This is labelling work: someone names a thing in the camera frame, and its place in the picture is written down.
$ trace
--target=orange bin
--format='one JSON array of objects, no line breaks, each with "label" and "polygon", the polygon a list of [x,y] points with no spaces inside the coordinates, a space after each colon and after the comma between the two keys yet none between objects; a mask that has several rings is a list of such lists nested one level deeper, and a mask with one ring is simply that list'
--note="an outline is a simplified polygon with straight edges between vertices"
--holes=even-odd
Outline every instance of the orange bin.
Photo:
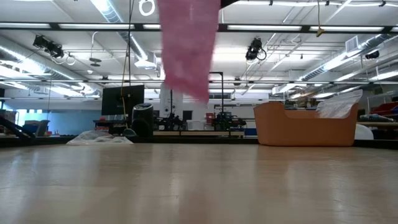
[{"label": "orange bin", "polygon": [[268,102],[254,108],[260,144],[268,146],[352,146],[358,104],[347,118],[319,118],[316,111],[285,110]]}]

